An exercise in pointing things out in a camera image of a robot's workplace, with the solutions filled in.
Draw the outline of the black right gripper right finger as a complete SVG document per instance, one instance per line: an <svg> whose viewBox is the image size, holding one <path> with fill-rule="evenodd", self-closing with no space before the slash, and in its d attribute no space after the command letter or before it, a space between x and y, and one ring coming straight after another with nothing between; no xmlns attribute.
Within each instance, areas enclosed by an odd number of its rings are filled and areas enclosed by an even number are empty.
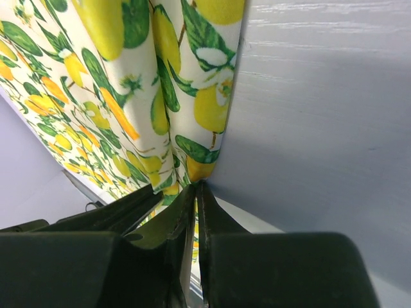
<svg viewBox="0 0 411 308"><path fill-rule="evenodd" d="M204 301L209 307L246 307L252 234L219 205L207 182L198 183L196 197Z"/></svg>

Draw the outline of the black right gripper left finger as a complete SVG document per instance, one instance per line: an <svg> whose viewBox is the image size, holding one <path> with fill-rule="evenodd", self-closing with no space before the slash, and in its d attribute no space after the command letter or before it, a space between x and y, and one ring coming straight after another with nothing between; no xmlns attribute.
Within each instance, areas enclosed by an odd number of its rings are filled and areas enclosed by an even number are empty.
<svg viewBox="0 0 411 308"><path fill-rule="evenodd" d="M186 307L195 231L195 187L126 236L138 252L137 306Z"/></svg>

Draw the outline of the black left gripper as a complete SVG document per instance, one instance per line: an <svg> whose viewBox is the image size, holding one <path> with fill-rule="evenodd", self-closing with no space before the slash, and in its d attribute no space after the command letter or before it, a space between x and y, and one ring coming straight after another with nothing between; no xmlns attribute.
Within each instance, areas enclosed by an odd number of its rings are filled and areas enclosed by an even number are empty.
<svg viewBox="0 0 411 308"><path fill-rule="evenodd" d="M162 192L154 193L152 186L147 185L102 208L61 219L52 225L45 219L36 219L0 229L0 233L108 231L125 235L137 228L162 198Z"/></svg>

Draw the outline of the lemon print skirt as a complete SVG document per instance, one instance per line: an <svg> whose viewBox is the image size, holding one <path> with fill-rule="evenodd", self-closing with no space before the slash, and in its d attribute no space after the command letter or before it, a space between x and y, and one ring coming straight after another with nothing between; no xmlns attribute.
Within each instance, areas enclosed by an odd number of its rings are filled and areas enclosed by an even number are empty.
<svg viewBox="0 0 411 308"><path fill-rule="evenodd" d="M157 221L209 178L227 126L244 1L2 1L1 86L54 160Z"/></svg>

